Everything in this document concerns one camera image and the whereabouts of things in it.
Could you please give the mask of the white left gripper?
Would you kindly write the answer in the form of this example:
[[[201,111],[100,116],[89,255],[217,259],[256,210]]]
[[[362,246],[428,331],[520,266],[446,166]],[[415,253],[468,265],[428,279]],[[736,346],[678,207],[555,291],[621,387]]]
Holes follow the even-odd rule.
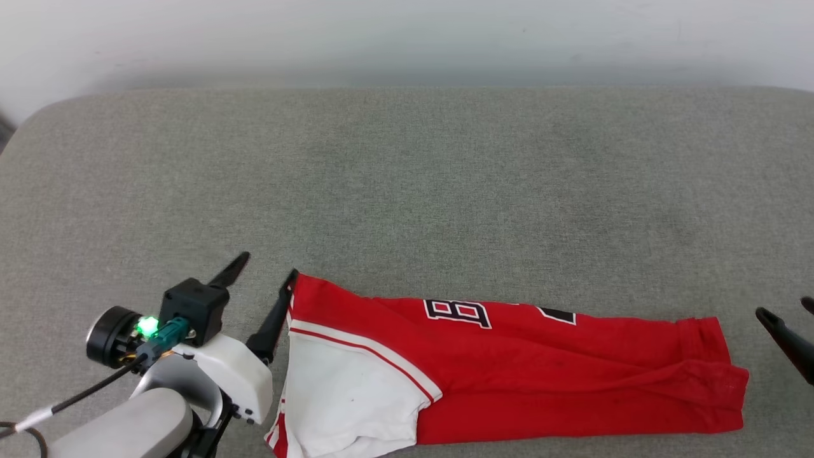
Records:
[[[228,289],[232,286],[251,259],[250,252],[241,252],[223,270],[211,279],[207,286]],[[273,377],[267,364],[273,362],[283,324],[287,321],[288,308],[299,272],[292,269],[277,291],[273,307],[261,327],[246,344],[224,334],[216,334],[200,347],[180,343],[172,348],[172,354],[196,366],[196,376],[203,377],[203,384],[218,389],[214,406],[200,408],[211,412],[207,426],[215,426],[222,413],[233,414],[233,406],[242,420],[254,424],[266,421],[273,405]]]

